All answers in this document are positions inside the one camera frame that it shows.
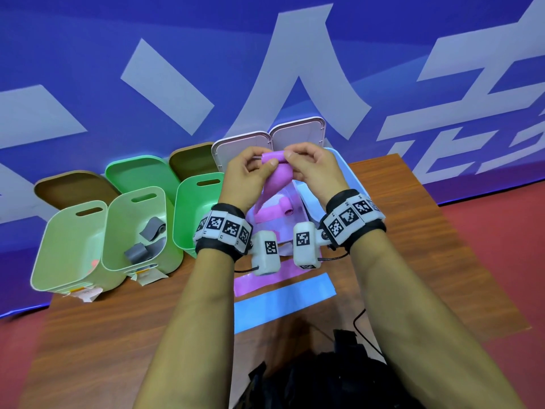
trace handle cutout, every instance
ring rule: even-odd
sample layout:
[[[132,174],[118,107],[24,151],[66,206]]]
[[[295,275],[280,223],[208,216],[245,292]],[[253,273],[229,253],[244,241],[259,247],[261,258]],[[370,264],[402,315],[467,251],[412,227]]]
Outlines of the handle cutout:
[[[207,181],[197,182],[197,186],[214,185],[214,184],[219,184],[220,182],[221,181],[219,179],[209,179]]]
[[[133,199],[131,199],[131,201],[133,201],[133,202],[142,202],[142,201],[147,201],[148,199],[153,199],[156,196],[157,196],[156,193],[148,193],[146,195],[134,197]]]
[[[77,216],[86,216],[91,214],[96,214],[98,212],[104,211],[103,208],[100,208],[99,206],[95,206],[94,208],[86,209],[85,211],[77,212]]]

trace white plastic device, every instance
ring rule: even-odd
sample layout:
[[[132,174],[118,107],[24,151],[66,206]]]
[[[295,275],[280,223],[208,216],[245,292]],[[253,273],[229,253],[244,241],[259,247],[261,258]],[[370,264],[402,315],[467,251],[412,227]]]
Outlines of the white plastic device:
[[[252,236],[252,268],[255,275],[274,274],[280,270],[280,254],[276,234],[273,231],[259,231]]]
[[[321,229],[316,229],[314,222],[298,222],[293,227],[293,262],[303,270],[320,268],[320,247],[328,244],[331,241]]]

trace person's left hand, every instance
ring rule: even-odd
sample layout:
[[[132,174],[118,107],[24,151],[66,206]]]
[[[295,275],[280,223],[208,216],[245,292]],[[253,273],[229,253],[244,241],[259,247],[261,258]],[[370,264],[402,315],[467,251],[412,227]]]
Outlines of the person's left hand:
[[[252,159],[266,152],[272,151],[250,146],[231,159],[223,177],[218,202],[234,205],[240,208],[244,215],[248,213],[261,195],[265,180],[278,166],[278,159],[271,159],[266,164],[261,164],[261,159]]]

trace white lid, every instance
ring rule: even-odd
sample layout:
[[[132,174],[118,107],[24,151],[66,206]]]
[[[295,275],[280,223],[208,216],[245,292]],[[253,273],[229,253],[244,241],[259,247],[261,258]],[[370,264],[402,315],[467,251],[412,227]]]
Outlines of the white lid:
[[[273,142],[267,132],[257,131],[222,138],[212,145],[212,157],[220,172],[225,172],[229,161],[248,146],[273,149]]]
[[[276,125],[270,130],[272,148],[282,151],[288,145],[312,142],[324,146],[325,120],[319,116]]]

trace person's right hand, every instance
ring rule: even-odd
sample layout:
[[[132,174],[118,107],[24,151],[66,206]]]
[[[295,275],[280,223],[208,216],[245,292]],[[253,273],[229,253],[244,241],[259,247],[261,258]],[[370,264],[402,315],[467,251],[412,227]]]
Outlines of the person's right hand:
[[[324,210],[331,198],[350,188],[334,154],[314,143],[287,146],[284,156],[293,167],[293,179],[306,183]]]

